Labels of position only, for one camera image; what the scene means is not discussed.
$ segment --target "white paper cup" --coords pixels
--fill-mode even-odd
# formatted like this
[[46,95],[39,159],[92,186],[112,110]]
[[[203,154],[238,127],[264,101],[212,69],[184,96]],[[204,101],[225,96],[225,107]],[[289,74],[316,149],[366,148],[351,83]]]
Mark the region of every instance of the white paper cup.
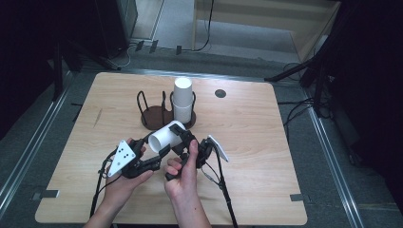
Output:
[[182,124],[187,124],[192,119],[192,105],[187,107],[180,107],[176,104],[174,105],[174,120],[179,121]]
[[188,107],[193,103],[192,81],[188,78],[175,80],[173,103],[179,107]]
[[160,130],[154,132],[154,134],[148,137],[148,144],[154,152],[156,153],[160,152],[160,150],[162,150],[169,144],[172,148],[182,142],[181,137],[175,135],[169,129],[169,126],[173,124],[177,124],[180,128],[185,130],[182,123],[178,121],[172,121],[171,123],[161,128]]

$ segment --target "finger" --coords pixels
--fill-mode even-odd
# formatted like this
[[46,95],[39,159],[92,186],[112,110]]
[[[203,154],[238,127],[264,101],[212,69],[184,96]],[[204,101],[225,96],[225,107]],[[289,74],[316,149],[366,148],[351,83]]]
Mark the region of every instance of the finger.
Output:
[[145,147],[143,146],[142,149],[140,149],[140,151],[142,152],[142,155],[141,155],[141,157],[142,157],[144,155],[144,152],[145,152]]
[[182,168],[181,161],[182,160],[180,158],[175,158],[175,159],[168,159],[166,163],[168,164],[168,166],[172,166],[173,168],[180,170]]
[[178,174],[178,169],[176,169],[176,168],[174,168],[172,166],[169,166],[169,165],[164,166],[163,170],[165,171],[165,173],[169,173],[170,175],[177,175]]
[[189,159],[186,165],[196,168],[196,158],[198,157],[199,150],[198,150],[198,142],[196,140],[192,140],[189,145]]

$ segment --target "hand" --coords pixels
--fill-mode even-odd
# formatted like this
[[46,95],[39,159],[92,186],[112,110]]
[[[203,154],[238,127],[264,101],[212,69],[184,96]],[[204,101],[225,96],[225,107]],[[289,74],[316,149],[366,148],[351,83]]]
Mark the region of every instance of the hand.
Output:
[[[189,158],[182,169],[181,177],[165,182],[165,192],[171,199],[175,216],[180,227],[211,227],[202,202],[197,192],[196,158],[198,142],[193,140],[189,145]],[[181,159],[169,159],[165,172],[177,175],[182,168]]]
[[106,184],[108,184],[108,186],[105,189],[104,199],[85,227],[109,227],[116,215],[133,194],[134,189],[147,181],[153,173],[153,171],[148,170],[134,179],[127,179],[120,176],[120,174],[106,178]]

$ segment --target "wire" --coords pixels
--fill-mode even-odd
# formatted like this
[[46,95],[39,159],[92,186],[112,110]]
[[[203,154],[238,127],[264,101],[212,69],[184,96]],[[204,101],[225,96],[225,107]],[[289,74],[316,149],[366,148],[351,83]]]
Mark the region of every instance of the wire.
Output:
[[106,171],[106,169],[105,169],[106,164],[107,164],[108,162],[111,162],[111,161],[112,161],[111,157],[112,157],[113,155],[115,155],[115,154],[116,154],[116,149],[115,149],[114,151],[112,151],[112,152],[106,157],[106,159],[105,159],[105,160],[103,161],[103,163],[102,163],[101,169],[98,171],[99,177],[98,177],[97,187],[96,187],[96,189],[95,189],[95,194],[94,194],[94,197],[92,198],[91,211],[89,212],[89,217],[90,217],[90,218],[91,218],[91,217],[94,215],[94,213],[95,213],[95,207],[97,206],[98,196],[100,195],[101,191],[102,191],[105,187],[107,187],[108,185],[110,185],[112,182],[116,181],[116,180],[120,177],[120,176],[119,176],[116,180],[114,180],[114,181],[112,181],[112,182],[106,184],[101,190],[99,190],[100,187],[101,187],[102,178],[104,177],[104,173],[105,173],[105,171]]
[[211,18],[213,16],[213,8],[214,8],[214,0],[211,1],[210,16],[208,18],[208,26],[207,26],[207,40],[205,41],[204,46],[199,49],[183,49],[183,50],[185,50],[185,51],[201,51],[210,42]]
[[104,190],[104,189],[105,189],[107,186],[109,186],[111,183],[117,181],[121,176],[122,176],[122,174],[119,175],[119,177],[117,177],[115,180],[113,180],[113,181],[107,183],[106,185],[104,185],[104,187],[102,187],[102,188],[98,191],[98,194],[100,194],[100,193],[102,192],[102,190]]
[[[287,138],[287,142],[290,143],[290,129],[289,129],[289,124],[290,122],[295,119],[296,117],[300,116],[302,113],[304,113],[306,110],[308,110],[309,108],[314,106],[314,98],[308,98],[305,99],[303,101],[300,102],[278,102],[278,105],[296,105],[294,106],[291,111],[288,113],[287,119],[285,121],[285,123],[283,124],[283,126],[285,127],[285,134],[286,134],[286,138]],[[293,113],[302,105],[307,105],[305,107],[303,107],[299,112],[297,112],[294,116]],[[326,103],[319,103],[319,107],[320,108],[330,108],[328,102]],[[331,118],[331,114],[329,114],[328,116],[323,116],[322,114],[320,114],[321,118],[324,119],[328,119]]]
[[[205,32],[210,36],[210,30],[208,29],[208,26],[207,26],[207,23],[206,23],[206,21],[207,20],[205,20],[205,18],[206,18],[206,14],[205,14],[205,9],[206,9],[206,6],[205,6],[205,0],[203,0],[202,1],[202,7],[203,7],[203,9],[204,9],[204,11],[203,11],[203,18],[204,18],[204,20],[203,20],[203,23],[204,23],[204,29],[205,29]],[[210,42],[208,42],[208,44],[209,44],[209,48],[208,48],[208,50],[207,51],[209,51],[210,49],[211,49],[211,43]]]
[[210,175],[208,175],[206,172],[204,172],[204,170],[201,168],[201,171],[203,172],[203,174],[212,182],[214,182],[218,187],[220,187],[220,183],[216,180],[214,180]]
[[116,67],[120,67],[120,68],[127,67],[127,66],[130,64],[130,62],[131,62],[131,56],[130,56],[129,50],[132,49],[132,48],[134,48],[134,47],[136,47],[136,46],[137,46],[137,44],[135,44],[135,45],[130,46],[130,47],[127,48],[127,50],[126,50],[126,55],[127,55],[128,61],[127,61],[126,64],[124,64],[124,65],[118,65],[118,64],[115,64],[114,62],[112,62],[112,61],[109,60],[109,59],[107,59],[107,61],[110,62],[112,65],[114,65],[114,66],[116,66]]
[[[282,68],[282,71],[284,72],[284,71],[285,71],[285,68],[287,68],[289,65],[292,65],[292,64],[294,64],[294,65],[299,65],[299,63],[289,63],[289,64],[286,64],[286,65]],[[298,72],[298,77],[299,77],[298,79],[294,79],[294,78],[292,78],[291,76],[293,76],[293,74],[290,75],[290,76],[288,76],[288,78],[291,79],[291,80],[293,80],[293,81],[298,81],[298,80],[301,79],[300,71]]]
[[[228,211],[229,211],[229,214],[230,214],[231,219],[232,219],[232,223],[233,223],[235,228],[238,228],[237,219],[235,218],[234,209],[232,208],[231,198],[229,197],[228,189],[226,188],[226,184],[225,184],[224,175],[222,174],[222,167],[221,167],[221,159],[220,159],[219,150],[217,149],[215,144],[212,143],[212,145],[213,145],[214,151],[216,152],[217,160],[218,160],[218,163],[219,163],[220,177],[219,177],[219,175],[217,175],[216,171],[214,171],[214,169],[208,163],[206,163],[206,164],[216,174],[216,176],[217,176],[217,178],[219,180],[218,186],[219,186],[220,190],[222,191],[222,193],[224,194],[224,197],[225,197],[225,200],[226,200],[226,203],[227,203],[227,207],[228,207]],[[208,179],[210,179],[211,181],[214,181],[210,176],[207,175],[206,177],[207,178],[209,177]]]

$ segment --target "right hand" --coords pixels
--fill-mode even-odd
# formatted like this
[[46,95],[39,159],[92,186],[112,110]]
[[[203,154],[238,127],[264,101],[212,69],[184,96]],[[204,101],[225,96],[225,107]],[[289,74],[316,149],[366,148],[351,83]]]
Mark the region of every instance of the right hand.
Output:
[[181,159],[169,159],[164,167],[166,173],[177,175],[182,168],[181,177],[165,182],[165,191],[173,201],[187,200],[197,197],[197,170],[196,158],[198,157],[198,142],[193,140],[189,145],[189,158],[184,167],[181,165]]
[[[199,150],[196,140],[190,142],[189,154],[181,176],[178,179],[166,181],[165,191],[171,199],[175,217],[180,227],[211,228],[197,191],[196,158]],[[182,168],[181,161],[180,158],[169,159],[168,165],[164,167],[165,172],[176,176]]]

